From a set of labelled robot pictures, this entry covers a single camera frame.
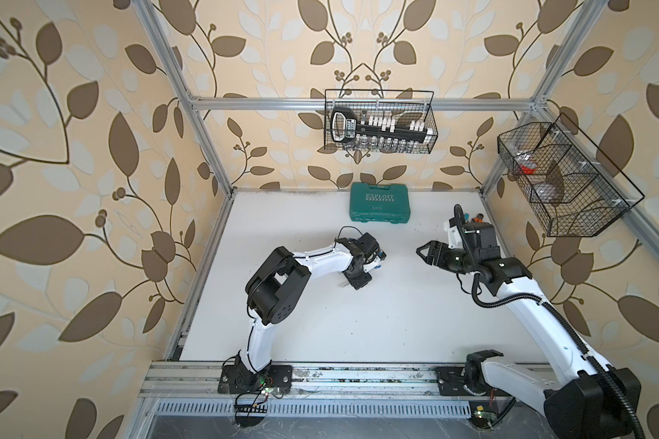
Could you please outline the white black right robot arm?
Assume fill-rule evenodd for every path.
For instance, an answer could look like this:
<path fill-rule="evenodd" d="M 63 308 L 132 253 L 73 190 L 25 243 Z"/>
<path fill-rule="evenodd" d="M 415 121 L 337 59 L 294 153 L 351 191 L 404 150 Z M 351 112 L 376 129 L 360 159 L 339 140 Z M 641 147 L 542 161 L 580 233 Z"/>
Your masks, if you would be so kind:
<path fill-rule="evenodd" d="M 537 411 L 559 438 L 645 436 L 637 416 L 640 380 L 617 369 L 591 347 L 547 299 L 517 258 L 504 258 L 494 226 L 468 222 L 460 206 L 448 222 L 448 241 L 430 241 L 417 255 L 456 276 L 470 274 L 468 293 L 482 309 L 509 309 L 545 354 L 552 371 L 531 371 L 485 349 L 468 355 L 462 372 L 465 391 L 508 393 Z"/>

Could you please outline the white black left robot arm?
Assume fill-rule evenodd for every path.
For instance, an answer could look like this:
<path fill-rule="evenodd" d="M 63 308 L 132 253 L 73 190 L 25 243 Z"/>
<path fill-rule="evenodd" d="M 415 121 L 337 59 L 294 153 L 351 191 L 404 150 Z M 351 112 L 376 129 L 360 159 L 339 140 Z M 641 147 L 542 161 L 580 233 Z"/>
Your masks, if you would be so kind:
<path fill-rule="evenodd" d="M 293 368 L 275 364 L 271 351 L 278 326 L 296 309 L 308 284 L 342 274 L 348 285 L 359 290 L 372 281 L 373 270 L 385 260 L 386 253 L 369 233 L 358 238 L 338 236 L 331 245 L 309 252 L 276 248 L 245 286 L 250 332 L 232 362 L 221 367 L 218 393 L 287 393 Z"/>

